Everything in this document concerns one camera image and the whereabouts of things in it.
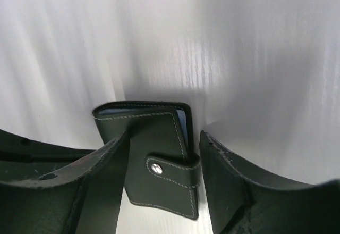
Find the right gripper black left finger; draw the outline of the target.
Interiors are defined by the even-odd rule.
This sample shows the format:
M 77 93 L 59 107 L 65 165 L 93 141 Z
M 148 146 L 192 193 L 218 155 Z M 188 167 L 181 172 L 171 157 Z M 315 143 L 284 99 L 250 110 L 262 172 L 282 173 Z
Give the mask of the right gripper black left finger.
M 129 148 L 125 133 L 89 150 L 1 131 L 1 233 L 115 233 Z

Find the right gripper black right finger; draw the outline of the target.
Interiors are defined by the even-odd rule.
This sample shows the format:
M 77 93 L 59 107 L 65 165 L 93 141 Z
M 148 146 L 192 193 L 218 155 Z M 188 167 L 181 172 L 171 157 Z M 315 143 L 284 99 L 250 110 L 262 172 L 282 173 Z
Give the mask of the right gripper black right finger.
M 339 233 L 339 181 L 318 185 L 271 173 L 207 132 L 199 142 L 214 233 Z

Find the black leather card holder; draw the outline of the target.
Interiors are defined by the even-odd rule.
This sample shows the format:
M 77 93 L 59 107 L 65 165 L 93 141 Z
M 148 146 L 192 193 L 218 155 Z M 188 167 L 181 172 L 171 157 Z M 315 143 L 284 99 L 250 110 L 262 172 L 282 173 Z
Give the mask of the black leather card holder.
M 198 218 L 201 163 L 189 105 L 111 102 L 95 108 L 92 116 L 104 143 L 123 132 L 129 137 L 124 188 L 133 205 Z

